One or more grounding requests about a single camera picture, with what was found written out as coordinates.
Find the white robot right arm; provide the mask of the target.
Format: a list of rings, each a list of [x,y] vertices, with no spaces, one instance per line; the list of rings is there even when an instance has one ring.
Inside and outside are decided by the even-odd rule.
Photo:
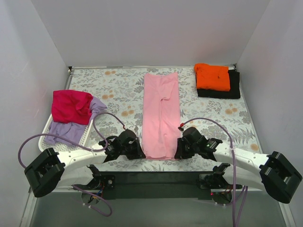
[[[225,189],[235,184],[266,191],[278,202],[289,204],[303,177],[281,153],[259,154],[239,148],[231,149],[222,140],[207,139],[190,127],[178,139],[175,159],[188,159],[195,154],[219,162],[213,172],[200,179],[209,189]]]

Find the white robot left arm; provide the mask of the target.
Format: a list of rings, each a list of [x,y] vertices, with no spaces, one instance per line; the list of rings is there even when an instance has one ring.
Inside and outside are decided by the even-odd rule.
[[[129,160],[144,159],[140,142],[131,130],[110,136],[91,148],[77,145],[73,151],[47,148],[37,156],[24,173],[37,198],[44,197],[60,186],[85,185],[90,189],[100,186],[101,178],[95,164],[116,160],[124,155]]]

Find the pink t shirt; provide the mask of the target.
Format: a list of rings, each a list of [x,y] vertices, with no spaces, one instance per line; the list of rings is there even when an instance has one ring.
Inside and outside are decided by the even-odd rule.
[[[180,137],[178,74],[144,76],[142,148],[149,159],[173,159]]]

